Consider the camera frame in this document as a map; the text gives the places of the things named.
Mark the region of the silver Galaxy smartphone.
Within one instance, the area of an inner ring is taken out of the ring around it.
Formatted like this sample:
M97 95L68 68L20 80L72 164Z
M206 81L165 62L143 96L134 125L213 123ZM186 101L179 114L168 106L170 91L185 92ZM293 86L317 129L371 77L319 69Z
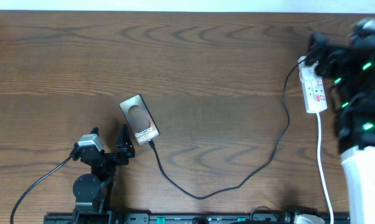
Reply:
M160 131L140 94L121 102L119 107L138 145L160 136Z

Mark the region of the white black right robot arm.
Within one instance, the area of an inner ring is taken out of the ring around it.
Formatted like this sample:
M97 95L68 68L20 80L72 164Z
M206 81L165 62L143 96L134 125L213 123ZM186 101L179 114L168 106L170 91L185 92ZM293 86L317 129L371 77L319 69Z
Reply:
M355 24L350 44L329 44L314 32L304 66L333 80L329 91L334 124L348 189L350 223L375 223L375 19Z

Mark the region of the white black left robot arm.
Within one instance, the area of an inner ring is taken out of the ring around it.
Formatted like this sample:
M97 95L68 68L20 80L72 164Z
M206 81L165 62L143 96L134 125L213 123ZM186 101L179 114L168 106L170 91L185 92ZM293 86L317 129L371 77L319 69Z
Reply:
M135 156L126 124L121 126L115 146L114 152L104 151L98 128L93 128L75 143L70 153L72 159L89 165L91 172L79 176L73 184L76 201L72 223L113 224L119 221L119 213L109 209L109 201L116 168L129 164L129 159Z

